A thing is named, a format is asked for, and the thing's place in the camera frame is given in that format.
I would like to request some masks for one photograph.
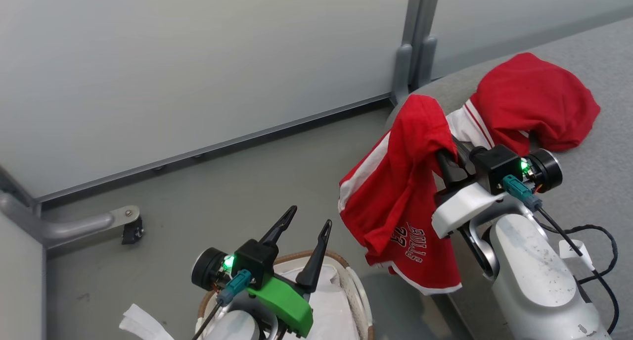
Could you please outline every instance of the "white stripe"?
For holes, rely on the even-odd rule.
[[[468,108],[470,109],[470,112],[472,112],[472,114],[475,116],[475,119],[477,120],[477,122],[481,126],[484,134],[486,135],[486,138],[488,138],[490,143],[493,144],[491,147],[495,146],[495,141],[490,136],[490,133],[488,132],[488,127],[486,127],[486,124],[484,123],[484,120],[481,119],[481,115],[479,115],[479,111],[477,111],[477,109],[473,105],[472,101],[470,101],[470,99],[468,99],[464,105],[468,106]]]
[[[414,288],[416,288],[416,290],[420,291],[422,294],[424,295],[433,295],[433,294],[446,294],[446,293],[452,293],[456,290],[459,290],[461,288],[461,282],[459,282],[459,284],[457,284],[457,286],[452,286],[452,287],[447,287],[447,288],[426,288],[423,287],[421,285],[419,285],[418,283],[415,283],[414,281],[410,280],[407,276],[404,275],[404,273],[402,273],[402,271],[400,271],[398,269],[398,267],[396,265],[394,265],[393,262],[389,261],[389,262],[383,262],[379,264],[382,267],[391,267],[394,269],[394,271],[396,271],[396,273],[402,277],[407,283],[409,283],[410,285],[412,285]]]
[[[350,200],[352,194],[354,194],[367,180],[367,178],[369,178],[373,171],[378,168],[382,159],[384,159],[385,155],[387,155],[389,135],[391,135],[391,132],[387,133],[385,137],[382,138],[378,146],[369,153],[367,158],[354,172],[354,175],[345,182],[342,182],[341,196],[339,197],[339,214],[341,211],[345,210],[345,205],[348,203],[348,200]]]
[[[486,141],[481,128],[477,127],[477,123],[473,117],[468,114],[465,106],[455,110],[446,116],[448,128],[456,139],[462,142],[472,142],[474,146],[483,146],[490,149],[491,146]]]

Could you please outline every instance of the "laundry basket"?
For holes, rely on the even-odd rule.
[[[275,261],[275,272],[284,273],[291,272],[306,265],[311,250],[290,254],[288,256],[278,257]],[[371,319],[371,309],[367,295],[362,287],[362,283],[358,275],[350,267],[347,261],[334,252],[326,252],[323,259],[323,266],[331,266],[336,271],[333,280],[345,291],[348,303],[350,304],[351,318],[350,322],[354,322],[358,331],[360,340],[373,340],[373,324]],[[215,292],[208,292],[202,299],[198,308],[198,324],[206,318],[213,306],[215,306]]]

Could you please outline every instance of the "metal bracket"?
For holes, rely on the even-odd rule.
[[[391,103],[400,105],[409,96],[409,72],[413,47],[409,44],[400,46],[396,51],[396,67],[391,81]]]
[[[95,236],[108,236],[105,233],[107,230],[115,230],[123,225],[125,225],[125,230],[129,230],[127,233],[124,232],[123,244],[135,243],[144,233],[140,210],[135,205],[121,207],[81,220],[51,222],[34,215],[30,209],[22,205],[12,195],[1,193],[0,212],[30,234],[47,250],[62,249],[62,246],[63,249],[69,249],[71,246],[74,249],[77,245],[88,245],[88,241],[94,241]]]
[[[433,68],[436,46],[437,38],[435,36],[427,36],[420,43],[420,53],[416,65],[417,70],[415,72],[414,83],[411,84],[414,90],[431,82],[431,70]]]
[[[123,226],[123,234],[121,235],[123,240],[121,241],[121,245],[132,245],[136,243],[136,241],[143,237],[144,233],[143,219],[139,216],[135,221]]]
[[[0,166],[0,193],[9,193],[20,201],[25,207],[33,211],[38,210],[39,203],[35,201],[22,186],[16,182],[9,173]]]

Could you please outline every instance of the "black cable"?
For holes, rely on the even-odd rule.
[[[563,230],[558,223],[556,223],[556,221],[554,221],[554,219],[552,219],[552,217],[547,214],[547,212],[545,212],[545,210],[543,210],[542,207],[537,206],[536,210],[538,212],[540,212],[542,214],[543,217],[545,217],[545,219],[547,219],[547,221],[549,221],[549,223],[551,223],[551,225],[554,227],[554,229],[556,229],[556,232],[558,232],[564,239],[565,241],[567,241],[567,243],[569,243],[569,246],[572,248],[572,250],[574,250],[574,252],[576,252],[576,254],[578,254],[578,256],[583,256],[583,253],[581,252],[581,250],[579,250],[578,246],[576,246],[576,244],[572,241],[572,239],[569,238],[569,236],[567,236],[567,233],[565,232],[565,230]],[[617,248],[614,249],[614,257],[617,257]],[[600,273],[598,271],[596,271],[595,269],[591,271],[594,275],[594,279],[598,279],[598,281],[600,282],[600,284],[604,287],[604,290],[606,290],[606,292],[609,294],[609,298],[611,298],[611,302],[613,303],[613,319],[611,320],[611,324],[609,325],[609,328],[607,329],[607,332],[609,334],[611,334],[611,332],[613,331],[613,329],[615,329],[616,324],[618,324],[618,319],[620,318],[620,306],[618,304],[618,300],[615,298],[615,294],[613,293],[613,291],[611,290],[611,288],[609,287],[609,285],[606,283],[606,281],[604,281],[604,278],[602,278],[602,276],[600,275]]]
[[[536,219],[536,222],[545,230],[549,231],[549,232],[553,232],[555,234],[557,234],[558,232],[556,231],[556,229],[553,229],[552,227],[548,227],[548,225],[545,225],[543,223],[541,223],[538,219]],[[605,275],[607,275],[609,272],[613,271],[613,268],[615,268],[615,264],[618,261],[618,256],[619,256],[619,252],[618,252],[618,245],[617,243],[615,243],[615,238],[613,237],[613,235],[607,231],[607,229],[605,229],[604,227],[600,227],[597,225],[592,225],[592,224],[587,224],[587,225],[581,225],[581,226],[576,226],[576,227],[572,227],[571,229],[568,230],[563,230],[566,234],[573,234],[574,232],[578,232],[578,231],[583,231],[583,230],[598,230],[600,232],[603,232],[611,241],[611,250],[613,251],[613,258],[611,258],[611,262],[609,263],[609,266],[606,268],[606,270],[604,270],[603,272],[599,272],[599,275],[601,275],[602,277],[604,277]],[[589,276],[583,279],[580,279],[578,281],[579,284],[585,284],[589,281],[594,281],[594,279],[597,279],[597,277],[595,275],[593,276]]]
[[[569,236],[567,236],[567,234],[565,233],[565,230],[561,229],[561,227],[556,223],[556,221],[554,221],[554,219],[552,219],[552,217],[549,214],[547,214],[545,210],[543,210],[542,206],[537,206],[536,210],[540,212],[545,217],[545,219],[549,221],[549,223],[551,223],[554,229],[556,229],[556,232],[558,232],[563,237],[563,239],[565,239],[565,241],[569,243],[569,246],[572,248],[572,250],[574,250],[574,252],[576,252],[578,256],[583,255],[581,250],[579,250],[578,246],[576,246],[576,244],[572,241],[572,239],[570,239]]]
[[[211,322],[213,316],[215,315],[215,313],[218,312],[219,308],[220,308],[220,304],[216,303],[215,306],[213,307],[213,310],[211,311],[211,313],[209,313],[209,316],[206,317],[206,319],[204,319],[204,323],[198,329],[198,331],[196,332],[196,335],[194,335],[194,338],[192,338],[192,340],[197,340],[197,338],[199,338],[200,335],[202,335],[202,332],[204,331],[204,328],[206,328],[206,326]]]
[[[611,302],[613,303],[613,319],[611,319],[611,324],[609,325],[609,328],[606,329],[606,331],[611,334],[613,332],[613,329],[615,329],[615,325],[618,324],[618,319],[620,318],[620,306],[618,304],[618,300],[615,298],[615,294],[606,283],[606,281],[604,281],[604,278],[602,278],[602,276],[596,270],[593,270],[592,272],[597,280],[600,282],[600,284],[602,284],[604,290],[606,290],[606,292],[609,294],[609,298],[611,298]]]

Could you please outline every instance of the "white wall panel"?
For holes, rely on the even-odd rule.
[[[0,339],[45,338],[42,245],[0,212]]]
[[[433,77],[633,16],[633,0],[438,0]]]
[[[389,92],[407,0],[0,0],[0,165],[43,196]]]

